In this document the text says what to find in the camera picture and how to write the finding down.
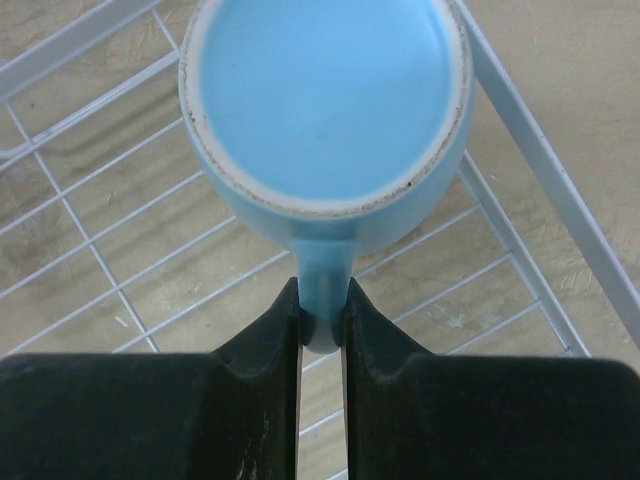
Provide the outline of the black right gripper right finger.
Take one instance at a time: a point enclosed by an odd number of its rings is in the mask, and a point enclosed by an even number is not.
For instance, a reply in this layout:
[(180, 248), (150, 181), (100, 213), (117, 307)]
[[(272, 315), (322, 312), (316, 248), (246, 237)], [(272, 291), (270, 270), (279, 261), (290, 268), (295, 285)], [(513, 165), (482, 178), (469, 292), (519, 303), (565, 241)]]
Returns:
[(635, 479), (639, 378), (601, 359), (437, 355), (349, 286), (352, 479)]

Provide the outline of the light blue mug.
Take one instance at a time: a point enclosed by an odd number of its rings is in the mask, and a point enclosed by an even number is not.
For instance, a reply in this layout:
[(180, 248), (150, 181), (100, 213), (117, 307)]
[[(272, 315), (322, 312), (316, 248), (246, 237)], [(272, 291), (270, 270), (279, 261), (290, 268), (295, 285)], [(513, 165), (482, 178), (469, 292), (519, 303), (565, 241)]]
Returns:
[(202, 1), (179, 100), (235, 216), (296, 260), (302, 338), (342, 344), (355, 260), (415, 229), (449, 188), (474, 69), (452, 1)]

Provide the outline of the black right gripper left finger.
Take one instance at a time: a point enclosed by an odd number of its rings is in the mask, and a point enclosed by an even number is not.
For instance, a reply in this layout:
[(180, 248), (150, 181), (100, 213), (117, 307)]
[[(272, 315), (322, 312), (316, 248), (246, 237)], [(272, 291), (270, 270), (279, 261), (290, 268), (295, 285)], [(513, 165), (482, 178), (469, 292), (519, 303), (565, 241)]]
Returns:
[(295, 280), (211, 352), (19, 354), (1, 362), (5, 479), (292, 479)]

